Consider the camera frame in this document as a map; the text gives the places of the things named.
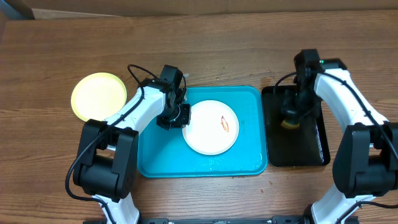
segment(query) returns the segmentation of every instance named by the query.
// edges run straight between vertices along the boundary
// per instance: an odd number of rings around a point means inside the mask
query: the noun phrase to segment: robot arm
[[[106,202],[116,223],[137,223],[139,218],[130,193],[137,173],[139,135],[154,118],[158,126],[167,130],[189,123],[190,105],[182,103],[186,88],[179,88],[182,78],[178,68],[165,65],[159,79],[145,79],[141,83],[144,98],[137,108],[87,150],[76,164],[73,183],[86,194]],[[141,96],[139,88],[115,115],[105,121],[87,121],[81,132],[78,156],[109,124],[136,105]],[[96,154],[96,149],[106,148],[115,151],[113,159]],[[103,211],[106,222],[111,224],[105,208]]]
[[[316,50],[303,50],[294,61],[297,92],[296,96],[288,98],[290,101],[286,105],[294,111],[295,117],[302,117],[300,114],[313,108],[312,104],[324,100],[344,132],[333,163],[335,183],[311,206],[307,215],[314,224],[334,224],[338,220],[344,223],[357,209],[350,210],[358,201],[371,201],[398,188],[398,163],[353,93],[340,81],[325,74],[339,78],[353,89],[374,120],[389,133],[394,148],[398,147],[397,124],[389,123],[366,101],[339,59],[320,60]],[[369,156],[372,146],[382,150],[379,156]]]

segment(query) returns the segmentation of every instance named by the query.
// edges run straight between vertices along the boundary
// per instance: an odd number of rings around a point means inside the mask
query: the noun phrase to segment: yellow plate
[[[72,110],[83,121],[102,121],[117,113],[126,103],[127,91],[120,78],[99,72],[82,79],[70,99]]]

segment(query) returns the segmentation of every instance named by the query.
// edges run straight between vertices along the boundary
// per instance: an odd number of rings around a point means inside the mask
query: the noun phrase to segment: teal plastic tray
[[[139,136],[138,169],[146,177],[222,177],[257,175],[267,167],[267,147],[260,93],[251,86],[194,87],[187,90],[191,106],[203,100],[228,105],[239,120],[234,145],[206,156],[191,149],[181,129],[168,131],[152,120]]]

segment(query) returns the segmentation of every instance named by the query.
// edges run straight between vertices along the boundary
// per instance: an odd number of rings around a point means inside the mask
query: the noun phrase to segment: wooden table
[[[83,77],[126,66],[189,73],[189,86],[273,85],[294,71],[300,49],[339,57],[357,87],[398,121],[398,11],[299,12],[9,21],[0,47],[0,222],[81,223],[103,217],[97,203],[67,196],[64,178],[83,122],[70,96]],[[142,80],[146,74],[138,72]],[[332,159],[342,133],[323,105]],[[326,167],[273,167],[254,177],[146,179],[132,190],[144,217],[256,218],[301,214],[333,183]],[[82,194],[79,187],[72,190]],[[377,202],[398,202],[389,192]],[[371,206],[362,223],[397,223],[397,210]]]

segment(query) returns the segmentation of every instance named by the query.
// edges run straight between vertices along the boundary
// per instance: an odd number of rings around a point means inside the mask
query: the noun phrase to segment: white plate
[[[227,151],[239,134],[239,121],[226,104],[206,100],[191,107],[190,124],[182,129],[187,144],[204,155]]]

